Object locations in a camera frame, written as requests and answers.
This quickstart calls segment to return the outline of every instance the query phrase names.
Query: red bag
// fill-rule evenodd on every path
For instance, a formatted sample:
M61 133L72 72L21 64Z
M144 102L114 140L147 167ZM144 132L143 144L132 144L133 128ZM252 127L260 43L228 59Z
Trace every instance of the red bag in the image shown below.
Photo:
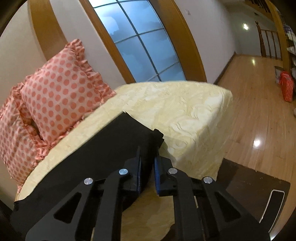
M294 90L294 81L288 72L283 71L279 80L281 85L281 91L283 93L284 101L292 102L293 100L293 90Z

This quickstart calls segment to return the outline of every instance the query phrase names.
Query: ceiling light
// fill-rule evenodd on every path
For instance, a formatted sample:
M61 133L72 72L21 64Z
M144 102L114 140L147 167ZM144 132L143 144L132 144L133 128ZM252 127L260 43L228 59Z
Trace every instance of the ceiling light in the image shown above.
M244 23L244 29L249 30L249 26L246 23Z

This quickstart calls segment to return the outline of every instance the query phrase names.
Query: silver bolt head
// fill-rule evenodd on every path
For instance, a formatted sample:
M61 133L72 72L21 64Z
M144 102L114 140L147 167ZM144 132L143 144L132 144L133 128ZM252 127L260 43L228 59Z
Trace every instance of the silver bolt head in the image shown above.
M83 182L84 182L85 185L89 185L89 184L92 184L93 183L93 179L90 178L90 177L88 177L88 178L84 179Z
M207 183L207 184L210 184L213 182L213 179L211 177L204 177L203 178L204 182Z
M125 168L119 170L119 174L120 174L120 175L125 175L125 174L127 174L127 173L128 173L128 170L125 169Z
M178 172L178 170L177 170L176 168L170 168L170 169L168 170L168 172L169 172L170 174L176 174L176 173Z

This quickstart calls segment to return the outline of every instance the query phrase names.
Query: wooden window frame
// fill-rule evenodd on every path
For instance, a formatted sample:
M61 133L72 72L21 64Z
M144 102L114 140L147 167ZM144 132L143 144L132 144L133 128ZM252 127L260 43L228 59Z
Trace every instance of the wooden window frame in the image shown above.
M134 77L89 0L79 0L79 2L102 39L125 82L127 84L135 83ZM174 0L149 0L149 2L155 9L169 35L186 80L206 82L205 70L194 38ZM50 0L29 0L29 8L37 39L45 58L49 60L63 49L67 40L54 15Z

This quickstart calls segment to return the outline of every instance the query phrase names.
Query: black cloth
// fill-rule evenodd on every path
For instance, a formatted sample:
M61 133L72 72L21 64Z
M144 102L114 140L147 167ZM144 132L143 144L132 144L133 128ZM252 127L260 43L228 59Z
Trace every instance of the black cloth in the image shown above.
M156 147L163 134L150 130L127 113L120 114L89 141L50 171L24 200L15 202L10 216L14 229L25 238L27 232L64 196L87 177L104 179L136 156L141 147L141 189L148 182ZM126 200L127 208L135 200Z

